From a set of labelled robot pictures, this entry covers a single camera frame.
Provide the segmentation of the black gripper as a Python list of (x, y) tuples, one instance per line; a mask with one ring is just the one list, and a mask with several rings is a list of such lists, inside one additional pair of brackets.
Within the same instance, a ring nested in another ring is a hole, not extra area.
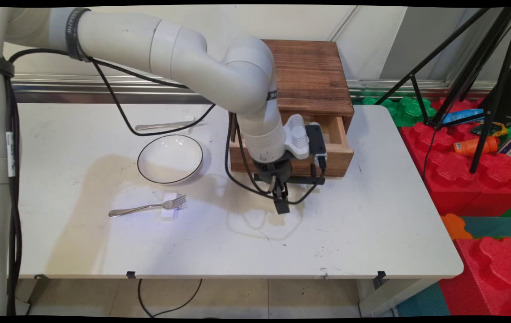
[(253, 159), (257, 174), (254, 175), (255, 181), (271, 182), (271, 193), (274, 200), (277, 200), (277, 213), (288, 214), (290, 204), (288, 203), (287, 180), (292, 175), (293, 155), (290, 152), (284, 152), (282, 157), (271, 163), (260, 163)]

